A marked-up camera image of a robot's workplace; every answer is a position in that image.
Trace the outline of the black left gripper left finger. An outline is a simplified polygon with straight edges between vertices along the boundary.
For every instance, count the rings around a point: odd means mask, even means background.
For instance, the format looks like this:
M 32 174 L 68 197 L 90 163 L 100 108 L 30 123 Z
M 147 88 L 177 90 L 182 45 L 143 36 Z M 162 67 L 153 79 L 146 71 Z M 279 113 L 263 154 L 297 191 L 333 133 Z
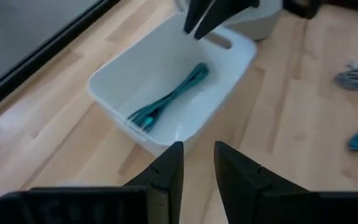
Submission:
M 147 224 L 179 224 L 184 176 L 184 146 L 177 141 L 126 186 L 146 188 Z

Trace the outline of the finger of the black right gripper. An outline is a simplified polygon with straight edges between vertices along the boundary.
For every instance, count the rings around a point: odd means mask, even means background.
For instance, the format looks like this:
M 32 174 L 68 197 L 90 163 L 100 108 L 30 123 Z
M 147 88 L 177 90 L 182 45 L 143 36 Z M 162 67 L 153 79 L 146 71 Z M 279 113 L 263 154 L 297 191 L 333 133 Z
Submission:
M 189 34 L 208 10 L 213 0 L 190 0 L 183 30 Z
M 235 16 L 241 11 L 253 7 L 258 8 L 260 0 L 206 0 L 210 3 L 209 8 L 204 10 L 204 17 L 201 20 L 194 38 L 200 40 L 217 26 Z

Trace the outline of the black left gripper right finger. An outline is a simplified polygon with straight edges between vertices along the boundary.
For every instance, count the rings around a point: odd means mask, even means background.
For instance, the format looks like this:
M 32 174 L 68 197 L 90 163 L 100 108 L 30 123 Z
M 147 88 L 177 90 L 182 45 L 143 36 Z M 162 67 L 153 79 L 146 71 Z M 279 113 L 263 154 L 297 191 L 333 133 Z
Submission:
M 229 224 L 315 224 L 318 196 L 268 170 L 225 142 L 214 167 Z

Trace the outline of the pale grey plastic bin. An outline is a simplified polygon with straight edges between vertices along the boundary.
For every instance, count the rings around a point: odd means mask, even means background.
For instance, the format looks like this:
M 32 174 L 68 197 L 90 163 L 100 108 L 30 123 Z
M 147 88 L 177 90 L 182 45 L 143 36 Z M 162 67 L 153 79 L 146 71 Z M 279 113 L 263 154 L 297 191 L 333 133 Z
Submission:
M 173 0 L 173 2 L 180 12 L 187 15 L 190 0 Z M 249 7 L 217 27 L 227 28 L 254 41 L 264 40 L 272 33 L 282 9 L 283 0 L 260 0 L 258 8 Z

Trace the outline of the white plastic bin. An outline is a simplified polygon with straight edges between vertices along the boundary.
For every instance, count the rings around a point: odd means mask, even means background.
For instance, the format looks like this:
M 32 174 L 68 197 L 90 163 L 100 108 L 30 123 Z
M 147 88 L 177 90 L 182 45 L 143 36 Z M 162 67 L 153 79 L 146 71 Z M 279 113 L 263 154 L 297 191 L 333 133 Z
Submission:
M 186 35 L 184 23 L 183 14 L 169 17 L 94 72 L 87 86 L 116 126 L 155 156 L 176 141 L 191 149 L 257 53 L 252 40 L 225 27 L 214 33 L 231 43 L 228 49 Z M 130 114 L 169 94 L 199 63 L 207 64 L 209 75 L 170 103 L 151 131 L 129 122 Z

